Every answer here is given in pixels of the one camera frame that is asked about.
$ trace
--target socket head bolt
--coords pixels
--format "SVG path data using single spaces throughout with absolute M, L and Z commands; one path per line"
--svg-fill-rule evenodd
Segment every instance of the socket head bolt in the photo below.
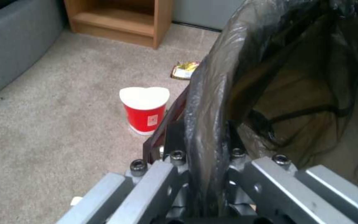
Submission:
M 245 150 L 242 150 L 240 148 L 234 148 L 232 151 L 232 159 L 242 158 L 245 155 L 246 155 Z
M 147 164 L 143 159 L 136 159 L 132 161 L 129 168 L 131 169 L 131 174 L 134 177 L 141 177 L 147 172 Z
M 272 157 L 272 160 L 279 165 L 280 167 L 283 167 L 284 169 L 288 169 L 291 165 L 291 160 L 288 159 L 286 155 L 282 154 L 276 154 Z
M 174 150 L 169 155 L 171 163 L 175 166 L 181 166 L 186 163 L 186 153 L 182 150 Z

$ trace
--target wooden bookcase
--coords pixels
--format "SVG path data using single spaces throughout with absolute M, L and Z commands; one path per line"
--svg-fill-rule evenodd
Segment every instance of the wooden bookcase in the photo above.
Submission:
M 64 0 L 73 32 L 158 48 L 173 0 Z

